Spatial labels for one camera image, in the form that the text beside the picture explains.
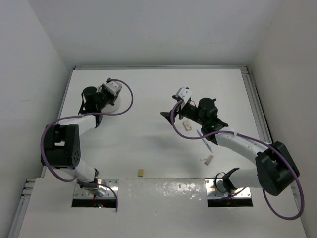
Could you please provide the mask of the beige eraser block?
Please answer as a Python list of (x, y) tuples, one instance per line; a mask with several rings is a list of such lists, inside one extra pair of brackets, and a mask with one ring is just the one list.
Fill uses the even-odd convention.
[(210, 154), (210, 155), (204, 160), (204, 164), (205, 164), (206, 166), (208, 166), (208, 165), (211, 163), (211, 161), (213, 160), (213, 158), (214, 158), (214, 156), (213, 156), (212, 154)]

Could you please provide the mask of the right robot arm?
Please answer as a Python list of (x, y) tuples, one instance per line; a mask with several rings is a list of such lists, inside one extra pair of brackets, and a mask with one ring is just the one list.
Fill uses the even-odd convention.
[(298, 181), (300, 172), (283, 143), (268, 144), (234, 132), (218, 117), (214, 99), (202, 98), (197, 106), (176, 96), (174, 99), (177, 103), (173, 109), (161, 112), (172, 126), (176, 117), (189, 119), (201, 126), (198, 139), (228, 148), (254, 164), (255, 168), (251, 170), (235, 167), (226, 172), (217, 184), (222, 191), (230, 193), (246, 186), (261, 188), (270, 195), (278, 196), (292, 182)]

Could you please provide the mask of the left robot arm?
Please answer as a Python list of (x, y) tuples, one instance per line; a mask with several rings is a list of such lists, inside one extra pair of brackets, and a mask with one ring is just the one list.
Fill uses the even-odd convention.
[(97, 187), (97, 169), (81, 158), (80, 136), (100, 126), (104, 116), (117, 115), (117, 99), (122, 84), (111, 81), (89, 86), (81, 93), (76, 116), (59, 118), (48, 124), (40, 142), (41, 163), (60, 181), (76, 181), (81, 187)]

